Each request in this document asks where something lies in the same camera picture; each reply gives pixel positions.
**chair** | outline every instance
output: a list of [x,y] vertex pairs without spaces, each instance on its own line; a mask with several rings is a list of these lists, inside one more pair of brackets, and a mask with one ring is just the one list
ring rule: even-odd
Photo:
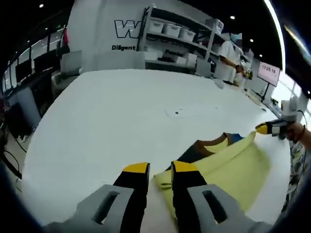
[[63,54],[60,73],[52,77],[54,98],[66,89],[81,73],[82,51]]
[[145,57],[143,52],[110,51],[95,55],[94,65],[94,70],[145,69]]

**folded clothing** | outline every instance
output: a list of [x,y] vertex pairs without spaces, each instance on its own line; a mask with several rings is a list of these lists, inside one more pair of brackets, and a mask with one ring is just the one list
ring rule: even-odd
[[[215,184],[235,198],[247,211],[256,200],[270,170],[270,161],[254,143],[256,132],[223,148],[218,153],[194,162],[208,184]],[[166,204],[175,219],[171,171],[154,176]]]
[[241,139],[243,139],[243,137],[238,133],[223,133],[220,137],[212,141],[197,140],[177,159],[177,161],[190,164],[194,163],[221,151],[223,148],[226,148]]

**gray chair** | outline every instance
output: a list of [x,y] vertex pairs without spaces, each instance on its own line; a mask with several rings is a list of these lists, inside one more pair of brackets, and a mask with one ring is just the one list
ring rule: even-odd
[[211,65],[210,65],[210,63],[198,58],[197,63],[196,63],[195,74],[209,78],[211,76]]
[[110,51],[94,56],[94,70],[145,69],[143,52]]
[[81,50],[62,56],[60,73],[52,77],[52,90],[55,98],[80,75],[81,59]]

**white tabletop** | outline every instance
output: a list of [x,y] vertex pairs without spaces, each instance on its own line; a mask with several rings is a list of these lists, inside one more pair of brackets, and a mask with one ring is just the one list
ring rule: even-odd
[[[178,109],[185,109],[173,116]],[[39,223],[64,221],[99,187],[113,184],[128,164],[164,171],[197,139],[223,132],[248,135],[276,117],[240,91],[212,80],[156,70],[103,70],[82,74],[53,103],[35,131],[23,171],[23,197]],[[271,171],[247,212],[274,223],[290,175],[287,140],[257,135]],[[150,182],[141,232],[174,232],[162,195]]]

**sleeve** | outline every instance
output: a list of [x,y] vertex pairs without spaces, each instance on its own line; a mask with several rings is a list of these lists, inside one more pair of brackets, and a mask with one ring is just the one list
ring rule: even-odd
[[219,55],[228,58],[230,46],[230,41],[225,41],[220,47]]

